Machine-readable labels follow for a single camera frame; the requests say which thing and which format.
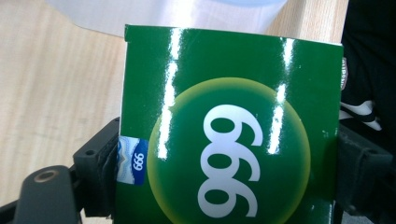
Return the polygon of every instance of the sticker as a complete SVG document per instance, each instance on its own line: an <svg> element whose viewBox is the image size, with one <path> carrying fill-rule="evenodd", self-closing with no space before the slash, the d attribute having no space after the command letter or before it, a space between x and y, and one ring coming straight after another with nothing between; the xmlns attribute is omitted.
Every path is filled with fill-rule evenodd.
<svg viewBox="0 0 396 224"><path fill-rule="evenodd" d="M127 136L119 137L117 181L125 184L143 185L149 141Z"/></svg>

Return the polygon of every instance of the yellow-green circle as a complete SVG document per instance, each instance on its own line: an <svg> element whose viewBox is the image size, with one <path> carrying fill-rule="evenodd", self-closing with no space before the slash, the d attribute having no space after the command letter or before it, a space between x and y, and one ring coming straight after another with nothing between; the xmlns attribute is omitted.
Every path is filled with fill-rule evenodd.
<svg viewBox="0 0 396 224"><path fill-rule="evenodd" d="M173 223L208 223L211 221L221 221L219 219L208 218L205 217L204 214L200 214L199 207L197 207L196 202L193 201L194 196L192 194L194 194L194 192L196 191L196 186L198 185L199 187L199 183L205 181L205 175L200 174L200 168L196 167L196 161L200 160L199 155L202 152L203 148L195 148L195 146L199 146L201 142L205 141L205 139L203 139L202 141L195 140L192 139L195 136L190 135L190 138L193 141L197 141L197 143L193 144L190 148L187 149L177 147L179 145L183 145L184 142L182 144L180 143L179 145L173 143L175 141L179 141L181 138L186 138L186 134L189 132L189 129L199 130L199 128L196 127L197 125L192 127L186 125L185 122L178 123L177 119L185 119L186 117L186 115L183 114L185 113L184 110L186 110L186 108L189 108L189 106L194 106L194 104L197 104L194 101L197 101L199 97L205 98L206 94L212 94L211 97L207 97L208 102L216 101L216 98L218 97L216 95L217 91L230 91L235 93L242 92L243 94L251 94L252 98L262 98L262 101L244 103L240 100L239 102L252 106L254 106L255 104L267 103L269 105L272 105L274 111L276 108L280 108L285 114L286 117L284 116L284 118L288 121L288 125L292 130L287 131L289 136L283 136L284 138L282 138L280 141L288 141L288 138L293 137L293 141L295 141L295 143L293 144L297 146L299 151L294 152L291 149L288 149L287 151L286 149L280 149L280 152L275 155L269 155L268 152L268 155L264 153L260 154L260 152L258 153L257 151L255 151L254 153L256 153L256 157L259 157L259 162L270 161L271 167L267 168L273 169L279 174L273 175L270 174L272 172L268 172L267 170L265 170L264 173L269 174L274 180L281 179L278 182L282 182L282 188L289 188L287 191L285 191L285 193L290 193L289 191L292 191L292 193L290 193L291 196L286 199L287 205L285 205L285 207L282 207L282 211L271 212L269 211L269 209L271 209L270 206L265 205L267 209L264 211L264 213L267 215L275 214L273 218L268 218L264 220L263 218L267 217L260 217L259 212L262 212L262 210L259 209L259 217L255 220L250 219L249 222L261 223L264 220L270 221L272 223L283 223L287 221L287 219L289 219L289 217L292 215L292 213L300 203L301 199L303 198L305 188L308 182L310 169L310 149L304 125L302 124L298 114L292 108L289 102L287 102L282 97L279 98L279 94L281 93L280 90L274 91L259 82L239 77L216 78L199 83L187 89L186 91L183 91L174 100L173 105L169 106L169 108L164 108L163 115L157 120L155 127L153 128L148 146L148 180L158 205ZM233 97L237 96L233 96L232 94L230 94L229 97L223 97L224 99L221 98L218 100L226 101L226 104L229 104L233 101ZM196 106L196 111L199 111L201 107L205 107L205 104L200 104L200 106ZM263 109L263 114L266 113L264 110L271 110L267 107ZM193 114L188 115L191 116L191 122L196 122L196 120L200 118L199 116L194 116ZM257 113L257 118L259 118L260 116L265 115ZM184 129L182 131L179 130L179 126L183 126ZM166 148L166 157L161 153L161 148ZM292 169L282 170L283 167L289 167L288 164L285 164L286 162L284 161L284 158L287 157L290 153L296 158L295 160L293 160L292 158L290 159L290 163L292 163ZM261 169L262 167L266 167L266 165L267 164L260 163ZM288 181L285 180L285 178L288 177L286 176L282 178L281 176L279 176L281 174L297 175L298 181L294 180L294 182L292 183L285 184ZM261 189L263 189L262 191L270 189L274 192L277 192L276 185L268 187L264 185L268 183L265 183L265 180L262 180L262 178L265 177L261 177L261 180L259 181L259 183L262 184L262 187L259 185L253 186L256 191L260 191ZM237 200L236 203L243 204L243 199L239 199L239 201Z"/></svg>

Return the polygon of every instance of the black cloth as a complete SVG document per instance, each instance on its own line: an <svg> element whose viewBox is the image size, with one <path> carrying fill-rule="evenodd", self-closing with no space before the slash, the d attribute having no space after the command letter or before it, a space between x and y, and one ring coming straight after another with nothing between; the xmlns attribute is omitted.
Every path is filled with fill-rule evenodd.
<svg viewBox="0 0 396 224"><path fill-rule="evenodd" d="M353 119L341 122L392 153L396 149L395 41L396 0L349 1L342 38L348 75L341 113Z"/></svg>

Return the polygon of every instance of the table surface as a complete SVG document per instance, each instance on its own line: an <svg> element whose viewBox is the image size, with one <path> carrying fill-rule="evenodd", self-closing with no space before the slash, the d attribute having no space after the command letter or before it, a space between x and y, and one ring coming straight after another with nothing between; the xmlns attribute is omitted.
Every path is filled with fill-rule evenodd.
<svg viewBox="0 0 396 224"><path fill-rule="evenodd" d="M339 43L347 0L289 0L267 35ZM0 1L0 205L30 173L72 156L120 115L122 38L74 25L44 0ZM109 223L103 218L84 223Z"/></svg>

